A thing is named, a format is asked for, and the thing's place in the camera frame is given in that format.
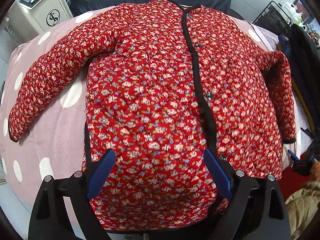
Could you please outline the person's right hand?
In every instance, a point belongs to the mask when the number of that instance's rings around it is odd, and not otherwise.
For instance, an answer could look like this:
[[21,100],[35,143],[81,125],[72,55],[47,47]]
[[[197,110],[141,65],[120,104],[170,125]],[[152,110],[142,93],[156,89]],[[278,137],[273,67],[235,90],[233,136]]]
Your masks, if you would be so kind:
[[313,164],[310,174],[312,177],[312,180],[314,181],[320,181],[320,162],[316,162]]

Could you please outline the beige right sleeve forearm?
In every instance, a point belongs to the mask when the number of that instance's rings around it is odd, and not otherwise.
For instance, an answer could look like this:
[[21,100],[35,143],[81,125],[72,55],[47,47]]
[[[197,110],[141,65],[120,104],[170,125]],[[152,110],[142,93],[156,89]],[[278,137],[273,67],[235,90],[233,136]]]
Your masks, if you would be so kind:
[[298,239],[310,224],[319,205],[319,181],[308,181],[287,198],[291,239]]

